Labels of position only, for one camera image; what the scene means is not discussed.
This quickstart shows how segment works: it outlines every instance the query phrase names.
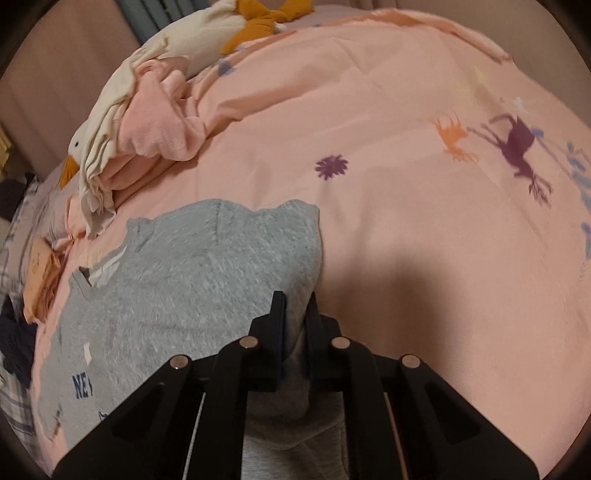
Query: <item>orange deer print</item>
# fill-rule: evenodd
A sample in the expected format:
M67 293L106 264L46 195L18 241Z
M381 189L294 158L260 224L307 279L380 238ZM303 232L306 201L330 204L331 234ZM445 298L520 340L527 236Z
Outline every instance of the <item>orange deer print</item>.
M456 115L456 122L454 122L451 117L449 121L450 125L447 127L444 127L439 120L436 122L431 122L433 125L435 125L435 128L437 128L439 136L447 147L444 150L444 153L451 155L452 158L457 161L472 161L474 163L478 163L478 155L467 152L461 147L457 146L457 143L462 138L467 138L468 136L468 132L462 126L460 119Z

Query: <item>dark blue clothing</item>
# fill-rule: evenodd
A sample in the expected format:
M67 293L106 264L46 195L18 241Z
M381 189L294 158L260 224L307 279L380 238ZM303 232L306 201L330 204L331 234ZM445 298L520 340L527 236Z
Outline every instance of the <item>dark blue clothing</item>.
M29 325L22 320L22 315L18 317L10 297L6 297L0 313L0 352L4 356L4 368L14 374L25 388L29 388L37 324Z

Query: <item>pink bed sheet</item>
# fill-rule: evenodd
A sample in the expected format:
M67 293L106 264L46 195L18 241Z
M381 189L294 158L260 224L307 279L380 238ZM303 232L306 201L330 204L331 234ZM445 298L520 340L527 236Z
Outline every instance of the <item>pink bed sheet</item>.
M200 76L199 155L77 242L66 273L129 218L316 204L320 310L375 353L422 357L545 475L591 411L591 132L485 37L397 15L279 35ZM34 412L67 276L38 331ZM53 467L72 446L35 426Z

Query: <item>round metal joint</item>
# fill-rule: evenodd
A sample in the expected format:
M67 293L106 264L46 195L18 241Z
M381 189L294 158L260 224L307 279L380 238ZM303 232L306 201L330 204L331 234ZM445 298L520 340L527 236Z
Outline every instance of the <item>round metal joint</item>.
M189 359L184 355L176 355L170 359L170 366L175 370L181 370L189 364Z
M242 348L256 348L258 346L258 338L253 336L242 337L239 343Z
M347 350L351 346L351 340L346 337L335 337L330 343L338 350Z
M402 357L402 364L406 368L418 368L421 365L421 359L416 355L404 355Z

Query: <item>gray shirt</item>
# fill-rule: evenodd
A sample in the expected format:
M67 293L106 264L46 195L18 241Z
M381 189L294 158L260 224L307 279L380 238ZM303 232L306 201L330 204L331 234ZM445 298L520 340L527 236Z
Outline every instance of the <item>gray shirt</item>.
M171 356L213 355L246 335L251 320L268 313L272 292L282 290L288 299L285 378L277 393L249 395L245 468L251 465L252 478L260 478L264 455L253 452L275 458L272 450L290 450L293 457L302 442L324 432L337 467L329 461L322 473L316 459L310 461L315 473L300 476L309 470L300 463L297 476L270 478L339 478L333 470L344 472L340 448L334 450L342 402L311 395L302 367L303 317L322 260L316 207L294 200L251 212L206 200L155 220L130 220L123 245L102 264L112 259L102 286L92 287L81 270L70 279L41 369L46 433L61 425L73 447ZM256 448L248 450L249 442Z

